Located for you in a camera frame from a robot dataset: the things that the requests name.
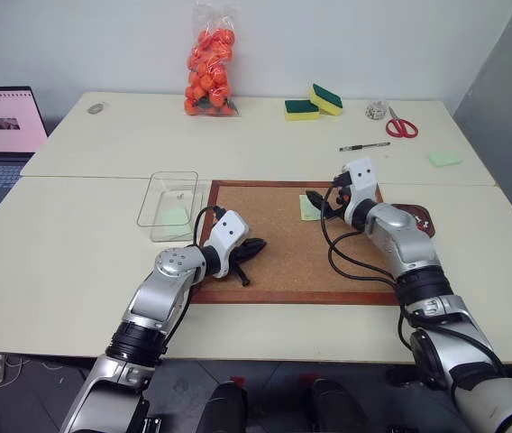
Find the white wall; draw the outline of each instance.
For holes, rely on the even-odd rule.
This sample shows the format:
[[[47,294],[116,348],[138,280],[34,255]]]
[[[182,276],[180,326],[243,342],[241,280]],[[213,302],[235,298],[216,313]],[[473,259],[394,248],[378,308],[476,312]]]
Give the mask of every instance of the white wall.
[[[0,85],[46,118],[86,90],[183,92],[191,0],[0,0]],[[442,99],[453,111],[512,0],[238,0],[233,91]]]

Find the pen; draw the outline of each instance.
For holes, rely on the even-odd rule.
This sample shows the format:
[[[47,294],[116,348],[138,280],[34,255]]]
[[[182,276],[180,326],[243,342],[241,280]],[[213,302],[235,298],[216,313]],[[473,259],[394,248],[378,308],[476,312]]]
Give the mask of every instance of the pen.
[[[365,147],[380,147],[380,146],[390,146],[390,142],[382,142],[382,143],[373,143],[373,144],[356,144],[355,146],[344,146],[339,149],[340,152],[345,151],[358,151],[359,149],[364,149]]]

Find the white table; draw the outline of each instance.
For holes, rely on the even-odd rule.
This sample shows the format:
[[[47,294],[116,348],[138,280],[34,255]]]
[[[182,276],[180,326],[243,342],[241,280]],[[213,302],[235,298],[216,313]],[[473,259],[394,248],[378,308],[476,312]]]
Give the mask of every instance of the white table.
[[[23,178],[0,206],[0,352],[98,355],[160,244],[135,224],[146,180]],[[492,186],[382,183],[420,203],[453,289],[512,362],[512,207]],[[410,362],[398,309],[193,305],[168,356]]]
[[[331,180],[346,162],[369,154],[381,183],[494,185],[446,108],[437,101],[395,101],[398,115],[420,130],[395,139],[385,121],[364,115],[366,101],[344,100],[340,116],[284,120],[284,99],[238,97],[240,117],[184,114],[183,96],[86,93],[25,176],[149,178],[158,170],[195,170],[200,179]],[[104,103],[90,115],[87,109]],[[388,147],[338,152],[351,144],[391,141]],[[449,149],[462,163],[438,170],[427,154]]]

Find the floor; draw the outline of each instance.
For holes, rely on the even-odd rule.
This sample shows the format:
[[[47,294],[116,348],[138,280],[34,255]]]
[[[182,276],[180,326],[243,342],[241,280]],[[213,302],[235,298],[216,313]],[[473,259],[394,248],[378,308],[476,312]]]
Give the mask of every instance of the floor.
[[[81,383],[81,372],[10,355],[0,388],[0,433],[57,432]],[[306,432],[305,386],[316,377],[340,382],[366,411],[378,432],[388,425],[419,428],[421,433],[468,433],[450,400],[418,383],[387,384],[387,366],[243,361],[166,360],[146,398],[150,414],[162,416],[164,433],[195,432],[204,404],[215,386],[241,378],[249,398],[249,433]]]

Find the laptop screen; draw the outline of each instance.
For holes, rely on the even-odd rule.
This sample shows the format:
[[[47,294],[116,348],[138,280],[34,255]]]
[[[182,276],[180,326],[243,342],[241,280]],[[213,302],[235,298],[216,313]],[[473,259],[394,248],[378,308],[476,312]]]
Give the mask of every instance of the laptop screen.
[[[0,152],[36,152],[47,134],[29,88],[0,88]]]

